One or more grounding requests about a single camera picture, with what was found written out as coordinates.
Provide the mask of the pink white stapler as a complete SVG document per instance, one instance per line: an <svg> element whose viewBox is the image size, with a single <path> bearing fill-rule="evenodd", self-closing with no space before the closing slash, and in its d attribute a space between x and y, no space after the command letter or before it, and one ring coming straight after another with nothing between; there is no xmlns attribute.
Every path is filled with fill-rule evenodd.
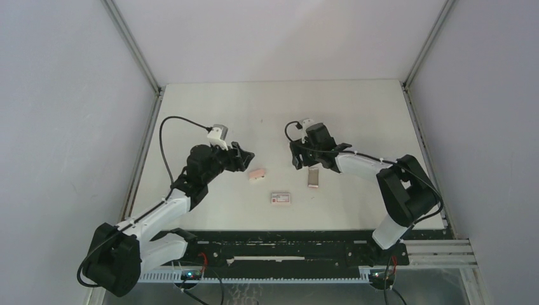
<svg viewBox="0 0 539 305"><path fill-rule="evenodd" d="M249 172L249 182L257 182L266 177L266 170L263 168Z"/></svg>

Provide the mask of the cardboard staple box tray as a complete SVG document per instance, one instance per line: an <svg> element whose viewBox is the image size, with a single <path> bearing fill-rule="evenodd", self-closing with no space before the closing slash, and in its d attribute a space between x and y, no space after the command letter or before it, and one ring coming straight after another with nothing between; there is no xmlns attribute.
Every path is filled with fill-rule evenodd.
<svg viewBox="0 0 539 305"><path fill-rule="evenodd" d="M308 169L308 182L307 185L309 188L318 188L319 187L319 168L310 167Z"/></svg>

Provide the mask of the red white staple box sleeve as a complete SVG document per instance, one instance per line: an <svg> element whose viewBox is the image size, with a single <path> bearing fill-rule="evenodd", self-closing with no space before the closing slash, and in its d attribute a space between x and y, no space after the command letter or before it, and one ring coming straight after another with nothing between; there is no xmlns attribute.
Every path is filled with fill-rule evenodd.
<svg viewBox="0 0 539 305"><path fill-rule="evenodd" d="M291 205L291 195L290 193L272 193L271 194L271 204L279 206L289 206Z"/></svg>

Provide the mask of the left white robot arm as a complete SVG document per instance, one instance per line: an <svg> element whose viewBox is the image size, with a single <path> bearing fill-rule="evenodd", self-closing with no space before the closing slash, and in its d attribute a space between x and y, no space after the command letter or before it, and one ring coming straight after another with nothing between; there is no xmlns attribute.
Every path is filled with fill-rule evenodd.
<svg viewBox="0 0 539 305"><path fill-rule="evenodd" d="M136 286L140 276L166 262L194 263L198 247L177 233L157 238L174 219L192 211L208 194L208 185L221 173L244 172L255 154L237 142L222 149L205 144L194 146L186 166L161 200L115 225L101 224L76 272L80 285L102 287L123 297Z"/></svg>

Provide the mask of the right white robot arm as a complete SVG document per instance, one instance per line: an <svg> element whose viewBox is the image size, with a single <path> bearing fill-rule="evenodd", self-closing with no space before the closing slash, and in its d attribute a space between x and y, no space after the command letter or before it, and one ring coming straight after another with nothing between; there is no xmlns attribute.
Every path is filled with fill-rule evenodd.
<svg viewBox="0 0 539 305"><path fill-rule="evenodd" d="M386 216L367 247L371 262L384 264L392 257L392 247L408 231L441 213L442 196L414 156L406 154L390 161L358 152L350 144L336 143L327 127L312 119L288 125L301 132L297 140L286 136L295 169L321 165L336 173L372 178L378 184Z"/></svg>

